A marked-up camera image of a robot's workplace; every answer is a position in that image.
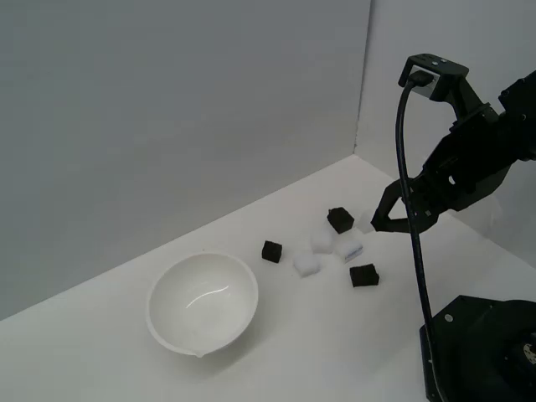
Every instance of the white table surface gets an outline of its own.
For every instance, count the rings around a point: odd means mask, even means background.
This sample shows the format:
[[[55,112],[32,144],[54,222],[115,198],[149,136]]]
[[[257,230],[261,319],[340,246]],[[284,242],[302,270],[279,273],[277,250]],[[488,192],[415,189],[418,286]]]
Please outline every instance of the white table surface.
[[[348,157],[1,321],[0,400],[425,401],[409,236],[361,235],[356,260],[325,256],[305,279],[291,263],[328,208],[358,217],[390,182]],[[267,239],[284,246],[279,265],[260,258]],[[536,301],[536,270],[456,219],[442,216],[422,243],[435,312],[460,294]],[[260,300],[235,343],[199,359],[161,347],[144,307],[158,274],[201,250],[249,264]],[[348,266],[371,262],[379,286],[353,289]]]

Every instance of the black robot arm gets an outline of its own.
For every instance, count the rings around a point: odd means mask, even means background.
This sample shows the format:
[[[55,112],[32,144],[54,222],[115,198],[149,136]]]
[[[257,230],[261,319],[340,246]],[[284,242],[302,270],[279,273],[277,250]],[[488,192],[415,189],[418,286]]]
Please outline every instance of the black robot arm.
[[[466,81],[467,67],[418,54],[408,58],[399,85],[404,87],[417,70],[433,74],[434,81],[414,91],[449,103],[457,118],[410,181],[415,222],[422,233],[448,209],[460,211],[493,193],[517,160],[536,159],[536,71],[501,93],[505,111],[498,115]],[[372,219],[377,231],[408,232],[407,219],[389,217],[400,196],[396,180],[385,189]]]

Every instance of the gray wall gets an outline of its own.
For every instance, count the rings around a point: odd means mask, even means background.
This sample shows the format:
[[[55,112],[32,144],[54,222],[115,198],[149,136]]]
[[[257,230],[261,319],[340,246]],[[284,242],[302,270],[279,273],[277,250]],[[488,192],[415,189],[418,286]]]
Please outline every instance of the gray wall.
[[[408,56],[432,53],[469,67],[468,80],[497,112],[501,90],[536,70],[532,0],[373,0],[356,153],[398,177],[397,82]],[[416,175],[455,120],[451,107],[410,97],[405,150]],[[536,266],[536,163],[517,162],[491,197],[457,216]]]
[[[351,154],[368,15],[3,0],[0,318]]]

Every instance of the black cube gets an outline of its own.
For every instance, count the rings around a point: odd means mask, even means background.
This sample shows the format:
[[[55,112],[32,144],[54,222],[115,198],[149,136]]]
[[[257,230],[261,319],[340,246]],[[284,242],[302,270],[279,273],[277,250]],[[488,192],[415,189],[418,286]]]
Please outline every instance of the black cube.
[[[374,264],[350,268],[350,278],[352,278],[353,287],[377,286],[379,284],[379,275]]]
[[[283,251],[283,246],[274,243],[273,241],[265,241],[265,245],[262,248],[262,258],[263,260],[268,260],[271,262],[279,263],[281,259],[281,252]]]
[[[339,234],[348,232],[353,226],[353,216],[343,207],[330,209],[327,220]]]

